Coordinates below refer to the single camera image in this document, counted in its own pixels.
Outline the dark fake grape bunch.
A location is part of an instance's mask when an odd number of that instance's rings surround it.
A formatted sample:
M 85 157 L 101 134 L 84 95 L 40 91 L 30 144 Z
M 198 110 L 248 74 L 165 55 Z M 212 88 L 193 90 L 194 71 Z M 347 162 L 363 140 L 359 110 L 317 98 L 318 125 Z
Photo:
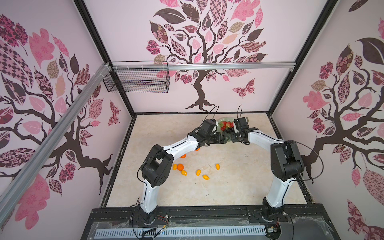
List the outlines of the dark fake grape bunch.
M 234 133 L 235 130 L 234 130 L 234 128 L 229 128 L 229 129 L 226 129 L 226 132 L 231 134 L 231 133 Z

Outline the light green wavy fruit bowl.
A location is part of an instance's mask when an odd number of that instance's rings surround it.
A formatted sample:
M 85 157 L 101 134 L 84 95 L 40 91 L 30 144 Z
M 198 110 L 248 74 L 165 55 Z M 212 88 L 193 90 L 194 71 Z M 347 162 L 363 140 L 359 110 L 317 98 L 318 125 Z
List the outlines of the light green wavy fruit bowl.
M 234 133 L 234 131 L 234 118 L 225 117 L 218 120 L 218 132 L 226 137 L 227 142 L 232 141 L 232 133 Z

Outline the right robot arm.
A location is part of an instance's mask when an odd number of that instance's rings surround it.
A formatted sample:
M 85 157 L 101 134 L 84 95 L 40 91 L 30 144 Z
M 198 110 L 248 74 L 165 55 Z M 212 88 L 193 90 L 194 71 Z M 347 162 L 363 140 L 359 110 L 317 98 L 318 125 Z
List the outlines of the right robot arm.
M 269 151 L 274 175 L 269 193 L 263 198 L 262 217 L 271 222 L 284 211 L 284 201 L 292 183 L 304 171 L 304 162 L 297 143 L 268 136 L 257 129 L 231 133 L 233 143 L 255 144 Z

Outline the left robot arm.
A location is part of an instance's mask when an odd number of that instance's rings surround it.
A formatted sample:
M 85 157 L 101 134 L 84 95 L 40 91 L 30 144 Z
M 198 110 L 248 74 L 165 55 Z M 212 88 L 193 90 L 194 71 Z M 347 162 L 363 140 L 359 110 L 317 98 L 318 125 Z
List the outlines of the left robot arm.
M 168 146 L 154 145 L 138 169 L 144 183 L 142 200 L 139 204 L 138 219 L 145 224 L 155 220 L 158 211 L 159 187 L 170 175 L 174 161 L 189 152 L 213 144 L 225 144 L 226 138 L 217 132 L 219 124 L 215 119 L 205 119 L 187 136 Z

